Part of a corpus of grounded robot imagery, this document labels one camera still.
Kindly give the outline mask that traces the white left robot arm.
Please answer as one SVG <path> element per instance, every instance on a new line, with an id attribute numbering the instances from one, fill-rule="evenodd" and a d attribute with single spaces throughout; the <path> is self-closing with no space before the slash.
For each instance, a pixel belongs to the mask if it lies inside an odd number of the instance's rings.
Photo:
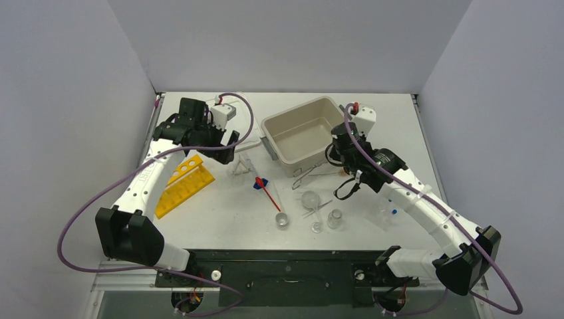
<path id="1" fill-rule="evenodd" d="M 101 208 L 96 214 L 96 228 L 107 257 L 171 269 L 181 285 L 195 283 L 199 269 L 189 261 L 190 252 L 167 243 L 153 219 L 169 180 L 190 150 L 222 164 L 233 160 L 234 148 L 221 141 L 235 115 L 235 107 L 221 98 L 213 106 L 181 98 L 178 112 L 155 127 L 142 170 L 112 207 Z"/>

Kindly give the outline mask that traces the beige plastic bin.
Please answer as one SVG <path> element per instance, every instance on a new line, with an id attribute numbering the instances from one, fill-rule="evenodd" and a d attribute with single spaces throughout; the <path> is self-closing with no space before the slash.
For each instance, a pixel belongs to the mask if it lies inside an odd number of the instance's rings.
<path id="1" fill-rule="evenodd" d="M 296 177 L 325 160 L 331 130 L 343 112 L 328 96 L 320 96 L 261 121 L 261 129 L 278 156 L 283 173 Z"/>

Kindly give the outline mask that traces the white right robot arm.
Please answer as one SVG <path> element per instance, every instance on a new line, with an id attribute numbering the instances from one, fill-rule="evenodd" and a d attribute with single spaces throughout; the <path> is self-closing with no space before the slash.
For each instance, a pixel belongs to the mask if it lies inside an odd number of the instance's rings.
<path id="1" fill-rule="evenodd" d="M 398 278 L 430 278 L 455 294 L 469 294 L 495 260 L 500 232 L 448 207 L 394 152 L 372 149 L 354 123 L 335 126 L 331 136 L 329 157 L 351 175 L 355 182 L 351 191 L 369 186 L 411 216 L 440 247 L 435 251 L 390 247 L 376 260 L 377 279 L 391 284 Z"/>

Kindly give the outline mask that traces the yellow test tube rack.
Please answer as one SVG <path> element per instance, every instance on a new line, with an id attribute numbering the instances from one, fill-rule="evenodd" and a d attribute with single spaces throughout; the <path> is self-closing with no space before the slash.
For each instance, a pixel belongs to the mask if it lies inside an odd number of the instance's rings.
<path id="1" fill-rule="evenodd" d="M 182 162 L 158 201 L 156 218 L 163 218 L 214 181 L 215 177 L 206 169 L 200 156 L 194 155 Z"/>

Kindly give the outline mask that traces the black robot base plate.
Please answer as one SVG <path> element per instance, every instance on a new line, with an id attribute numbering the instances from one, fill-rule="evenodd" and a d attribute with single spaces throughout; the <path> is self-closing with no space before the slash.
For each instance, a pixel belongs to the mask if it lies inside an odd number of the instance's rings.
<path id="1" fill-rule="evenodd" d="M 441 288 L 422 276 L 397 277 L 378 265 L 382 251 L 208 250 L 193 252 L 189 277 L 158 271 L 155 287 L 176 298 L 218 294 L 219 306 L 369 307 L 374 297 L 399 296 L 403 286 Z"/>

